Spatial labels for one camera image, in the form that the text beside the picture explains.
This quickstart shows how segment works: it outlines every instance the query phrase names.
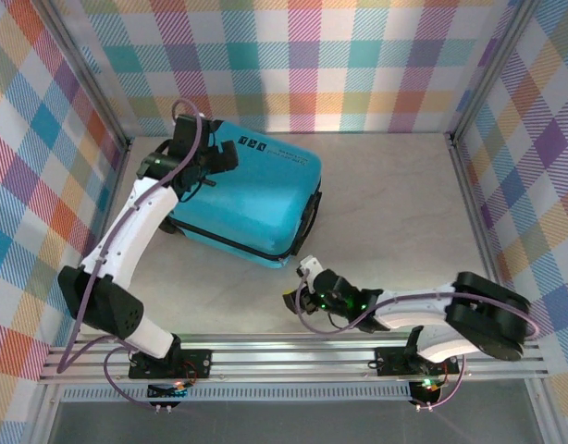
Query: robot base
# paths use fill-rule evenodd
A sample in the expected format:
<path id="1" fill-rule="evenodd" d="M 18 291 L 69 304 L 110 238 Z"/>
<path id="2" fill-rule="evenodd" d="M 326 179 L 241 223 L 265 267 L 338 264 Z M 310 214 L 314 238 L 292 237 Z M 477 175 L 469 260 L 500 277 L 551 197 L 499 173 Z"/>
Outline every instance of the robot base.
<path id="1" fill-rule="evenodd" d="M 421 405 L 428 402 L 434 404 L 440 400 L 441 390 L 432 391 L 419 382 L 410 382 L 410 393 L 412 394 L 410 404 Z"/>
<path id="2" fill-rule="evenodd" d="M 429 361 L 405 353 L 403 347 L 380 347 L 375 349 L 375 360 L 368 365 L 377 370 L 377 376 L 444 376 L 459 375 L 459 364 L 450 358 L 442 363 Z"/>
<path id="3" fill-rule="evenodd" d="M 158 360 L 138 352 L 130 360 L 130 379 L 207 379 L 212 365 L 211 350 L 182 350 L 170 353 L 170 360 Z"/>

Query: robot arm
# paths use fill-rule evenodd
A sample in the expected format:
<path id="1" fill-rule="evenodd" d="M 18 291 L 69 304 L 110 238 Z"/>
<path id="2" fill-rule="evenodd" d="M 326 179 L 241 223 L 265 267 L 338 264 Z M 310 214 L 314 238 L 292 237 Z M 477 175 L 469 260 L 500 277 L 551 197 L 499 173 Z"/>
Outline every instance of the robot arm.
<path id="1" fill-rule="evenodd" d="M 313 256 L 301 261 L 297 273 L 304 282 L 300 307 L 308 315 L 323 310 L 349 322 L 360 317 L 356 327 L 367 333 L 415 327 L 405 353 L 418 366 L 473 352 L 504 361 L 523 355 L 526 321 L 520 314 L 528 315 L 529 301 L 474 273 L 459 273 L 454 282 L 435 289 L 411 291 L 359 290 Z M 471 296 L 446 297 L 453 293 Z M 296 295 L 285 294 L 284 302 L 298 314 Z M 499 304 L 512 310 L 500 309 Z"/>
<path id="2" fill-rule="evenodd" d="M 195 118 L 177 117 L 173 139 L 163 142 L 142 161 L 130 197 L 99 244 L 78 267 L 65 266 L 58 275 L 70 314 L 77 319 L 83 296 L 88 294 L 90 299 L 82 322 L 136 348 L 140 352 L 134 355 L 132 361 L 140 360 L 147 369 L 144 372 L 147 375 L 151 373 L 151 368 L 156 369 L 154 374 L 157 377 L 173 376 L 176 369 L 182 367 L 180 340 L 150 320 L 142 302 L 132 296 L 128 288 L 144 249 L 183 194 L 197 182 L 213 183 L 205 181 L 206 175 L 230 171 L 239 163 L 233 141 L 222 142 L 218 149 L 214 137 L 213 145 L 208 145 L 209 134 L 214 132 L 214 122 L 206 119 L 202 122 L 202 142 L 190 163 L 165 186 L 156 188 L 144 198 L 143 195 L 174 170 L 191 149 L 196 131 Z M 103 254 L 108 237 L 115 232 L 114 228 L 122 217 L 132 209 L 134 211 L 115 233 Z M 93 287 L 87 291 L 97 263 L 101 266 Z"/>

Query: vent grate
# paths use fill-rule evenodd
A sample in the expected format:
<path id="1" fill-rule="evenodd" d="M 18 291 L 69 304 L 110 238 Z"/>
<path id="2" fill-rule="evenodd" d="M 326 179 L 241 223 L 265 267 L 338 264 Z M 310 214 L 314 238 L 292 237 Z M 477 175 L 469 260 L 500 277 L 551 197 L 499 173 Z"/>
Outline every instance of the vent grate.
<path id="1" fill-rule="evenodd" d="M 147 398 L 147 387 L 123 387 L 132 398 Z M 190 388 L 185 397 L 175 401 L 405 401 L 409 400 L 407 382 L 324 383 L 324 384 L 229 384 L 203 383 Z M 66 388 L 62 402 L 124 401 L 106 385 Z"/>

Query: suitcase wheel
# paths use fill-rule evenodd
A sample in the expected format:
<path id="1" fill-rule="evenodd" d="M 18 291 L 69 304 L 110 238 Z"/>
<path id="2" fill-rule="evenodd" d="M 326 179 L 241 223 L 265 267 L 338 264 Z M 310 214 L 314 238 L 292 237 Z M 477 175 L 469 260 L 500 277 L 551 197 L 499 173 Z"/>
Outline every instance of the suitcase wheel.
<path id="1" fill-rule="evenodd" d="M 175 231 L 177 231 L 177 227 L 175 227 L 171 223 L 171 221 L 167 220 L 167 219 L 163 219 L 161 224 L 158 226 L 158 229 L 160 229 L 161 231 L 163 231 L 164 233 L 167 233 L 167 234 L 174 234 Z"/>

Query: colorful checkered backdrop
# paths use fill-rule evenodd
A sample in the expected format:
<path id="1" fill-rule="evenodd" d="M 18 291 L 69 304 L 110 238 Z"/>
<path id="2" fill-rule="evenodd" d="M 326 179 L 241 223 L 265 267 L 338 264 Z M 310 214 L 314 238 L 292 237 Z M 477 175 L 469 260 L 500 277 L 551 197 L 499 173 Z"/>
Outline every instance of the colorful checkered backdrop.
<path id="1" fill-rule="evenodd" d="M 444 130 L 516 0 L 55 3 L 126 131 L 158 136 L 180 95 L 256 130 Z"/>
<path id="2" fill-rule="evenodd" d="M 516 12 L 517 7 L 521 4 L 523 0 L 509 0 L 506 9 L 502 13 L 500 17 L 500 21 L 498 25 L 494 29 L 493 34 L 491 35 L 491 39 L 489 39 L 488 45 L 483 52 L 483 55 L 479 58 L 477 62 L 477 66 L 475 67 L 475 71 L 469 82 L 467 84 L 467 88 L 465 92 L 461 96 L 461 100 L 457 105 L 457 109 L 452 115 L 451 123 L 446 128 L 445 132 L 454 132 L 456 129 L 459 120 L 463 116 L 464 111 L 467 107 L 471 104 L 471 100 L 473 99 L 475 90 L 479 86 L 479 83 L 486 75 L 486 70 L 488 68 L 489 63 L 493 59 L 494 55 L 496 54 L 497 50 L 500 47 L 501 39 L 504 37 L 504 33 L 508 30 L 509 25 L 511 24 L 512 16 Z"/>
<path id="3" fill-rule="evenodd" d="M 534 301 L 568 417 L 568 0 L 544 0 L 465 137 L 508 285 Z"/>
<path id="4" fill-rule="evenodd" d="M 30 1 L 0 2 L 0 443 L 19 442 L 49 346 L 66 338 L 56 274 L 93 245 L 118 160 Z"/>

